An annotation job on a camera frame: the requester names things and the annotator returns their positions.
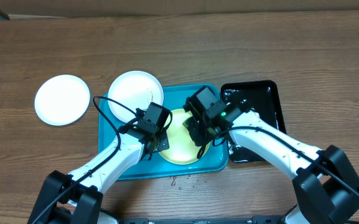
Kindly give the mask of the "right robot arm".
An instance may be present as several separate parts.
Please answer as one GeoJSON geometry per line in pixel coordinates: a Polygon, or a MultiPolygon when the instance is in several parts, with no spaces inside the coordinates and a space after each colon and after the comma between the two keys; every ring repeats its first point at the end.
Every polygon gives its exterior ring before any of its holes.
{"type": "Polygon", "coordinates": [[[351,223],[359,210],[359,176],[336,146],[325,150],[297,141],[264,122],[247,104],[226,104],[214,96],[191,96],[184,110],[199,156],[208,143],[226,139],[245,147],[284,173],[297,203],[278,223],[351,223]]]}

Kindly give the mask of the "green and yellow sponge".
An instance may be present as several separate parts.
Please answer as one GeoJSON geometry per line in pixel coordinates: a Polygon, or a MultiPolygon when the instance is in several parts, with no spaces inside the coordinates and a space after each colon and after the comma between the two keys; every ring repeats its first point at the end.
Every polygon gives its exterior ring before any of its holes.
{"type": "Polygon", "coordinates": [[[186,128],[186,129],[193,129],[195,127],[195,119],[193,116],[187,118],[182,125],[186,128]]]}

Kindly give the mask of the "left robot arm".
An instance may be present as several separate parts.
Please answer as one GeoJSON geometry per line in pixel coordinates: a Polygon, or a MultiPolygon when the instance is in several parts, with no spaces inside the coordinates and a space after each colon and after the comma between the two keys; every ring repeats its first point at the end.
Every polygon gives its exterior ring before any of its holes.
{"type": "Polygon", "coordinates": [[[55,170],[47,176],[28,222],[117,223],[100,210],[104,194],[145,155],[168,145],[166,127],[120,127],[110,145],[85,165],[68,174],[55,170]]]}

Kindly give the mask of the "yellow plate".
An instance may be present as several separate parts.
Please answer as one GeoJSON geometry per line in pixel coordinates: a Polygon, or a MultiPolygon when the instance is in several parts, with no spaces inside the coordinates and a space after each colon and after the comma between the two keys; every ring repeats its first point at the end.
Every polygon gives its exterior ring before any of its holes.
{"type": "Polygon", "coordinates": [[[197,147],[189,136],[188,130],[182,123],[191,117],[190,112],[183,109],[172,110],[173,120],[167,129],[169,148],[159,152],[168,162],[178,165],[187,165],[198,160],[197,147]]]}

